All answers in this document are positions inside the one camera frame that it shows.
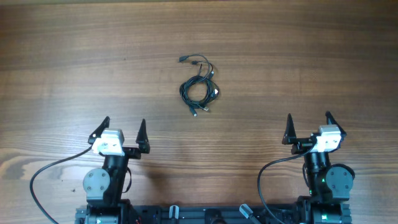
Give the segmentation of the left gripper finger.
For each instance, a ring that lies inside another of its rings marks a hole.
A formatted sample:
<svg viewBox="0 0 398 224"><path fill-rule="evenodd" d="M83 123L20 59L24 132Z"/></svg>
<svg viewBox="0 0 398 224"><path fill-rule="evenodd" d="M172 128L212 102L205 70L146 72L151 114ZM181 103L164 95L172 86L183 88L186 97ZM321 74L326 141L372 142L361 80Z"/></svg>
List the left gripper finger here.
<svg viewBox="0 0 398 224"><path fill-rule="evenodd" d="M150 153L150 144L149 139L147 136L147 129L146 129L146 120L143 119L137 134L136 144L141 153L149 154Z"/></svg>
<svg viewBox="0 0 398 224"><path fill-rule="evenodd" d="M89 135L88 144L93 144L97 138L101 137L101 134L106 128L109 128L110 117L107 116L102 123Z"/></svg>

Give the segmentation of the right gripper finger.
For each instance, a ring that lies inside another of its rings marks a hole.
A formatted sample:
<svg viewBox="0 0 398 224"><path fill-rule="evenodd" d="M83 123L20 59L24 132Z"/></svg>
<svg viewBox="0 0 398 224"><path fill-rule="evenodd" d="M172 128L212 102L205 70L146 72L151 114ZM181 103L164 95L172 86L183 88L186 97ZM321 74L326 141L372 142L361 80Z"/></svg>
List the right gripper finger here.
<svg viewBox="0 0 398 224"><path fill-rule="evenodd" d="M285 133L282 138L282 144L296 144L297 143L297 136L294 128L294 122L292 119L292 115L289 113L287 116L287 124L285 128Z"/></svg>
<svg viewBox="0 0 398 224"><path fill-rule="evenodd" d="M329 111L327 111L325 113L325 116L326 116L326 123L327 124L337 125L337 127L340 130L341 136L342 137L346 137L346 135L347 135L346 131L336 122L336 120L334 119L333 115Z"/></svg>

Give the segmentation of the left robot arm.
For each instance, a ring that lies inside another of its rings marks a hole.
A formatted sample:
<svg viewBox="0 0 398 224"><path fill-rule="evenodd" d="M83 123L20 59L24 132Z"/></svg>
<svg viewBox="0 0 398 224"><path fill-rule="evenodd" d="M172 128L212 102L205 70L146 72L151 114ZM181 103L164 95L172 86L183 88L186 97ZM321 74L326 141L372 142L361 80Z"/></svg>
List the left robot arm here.
<svg viewBox="0 0 398 224"><path fill-rule="evenodd" d="M131 205L130 200L121 196L127 191L123 189L126 174L131 174L128 162L139 160L143 154L150 153L147 137L146 121L143 119L139 128L137 147L124 146L124 134L121 129L109 127L110 117L91 133L88 144L93 152L104 157L103 166L90 170L83 179L88 205L76 223L84 224L123 224L141 223L141 217Z"/></svg>

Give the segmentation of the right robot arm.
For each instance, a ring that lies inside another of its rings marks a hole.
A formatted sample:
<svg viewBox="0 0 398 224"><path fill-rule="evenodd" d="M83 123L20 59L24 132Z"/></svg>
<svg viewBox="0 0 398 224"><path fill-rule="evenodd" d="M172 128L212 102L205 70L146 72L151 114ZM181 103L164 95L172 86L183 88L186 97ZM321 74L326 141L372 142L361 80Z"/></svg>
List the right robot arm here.
<svg viewBox="0 0 398 224"><path fill-rule="evenodd" d="M303 156L303 171L310 192L294 203L295 223L349 224L351 210L347 201L353 188L355 173L344 164L331 164L329 154L337 151L346 132L332 114L325 113L326 124L308 138L296 136L292 116L287 124L282 144L291 145L293 155Z"/></svg>

